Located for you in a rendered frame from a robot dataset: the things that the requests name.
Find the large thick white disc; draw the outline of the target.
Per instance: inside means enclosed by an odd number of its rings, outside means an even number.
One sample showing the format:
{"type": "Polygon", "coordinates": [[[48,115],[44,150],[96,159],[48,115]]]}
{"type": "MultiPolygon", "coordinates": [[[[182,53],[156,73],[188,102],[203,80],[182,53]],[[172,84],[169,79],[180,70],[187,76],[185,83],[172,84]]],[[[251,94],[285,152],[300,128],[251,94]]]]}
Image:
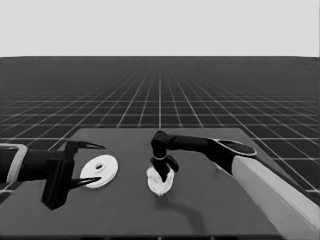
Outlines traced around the large thick white disc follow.
{"type": "Polygon", "coordinates": [[[118,161],[109,154],[97,156],[88,161],[81,170],[81,178],[99,177],[99,180],[87,184],[87,188],[95,189],[108,184],[118,172],[118,161]]]}

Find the white round carrier with pins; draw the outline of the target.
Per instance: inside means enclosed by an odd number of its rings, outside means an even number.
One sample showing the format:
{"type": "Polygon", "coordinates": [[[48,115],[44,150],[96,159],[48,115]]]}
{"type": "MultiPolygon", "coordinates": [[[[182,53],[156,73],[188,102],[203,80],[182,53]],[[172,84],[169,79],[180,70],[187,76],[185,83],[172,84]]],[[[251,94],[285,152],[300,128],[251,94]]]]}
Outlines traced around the white round carrier with pins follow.
{"type": "MultiPolygon", "coordinates": [[[[163,190],[164,190],[163,195],[166,194],[166,193],[172,188],[173,182],[172,182],[172,183],[168,183],[167,180],[165,181],[165,186],[162,187],[163,190]]],[[[156,185],[154,184],[154,178],[147,176],[147,185],[148,185],[149,189],[150,189],[151,186],[156,186],[156,185]]]]}

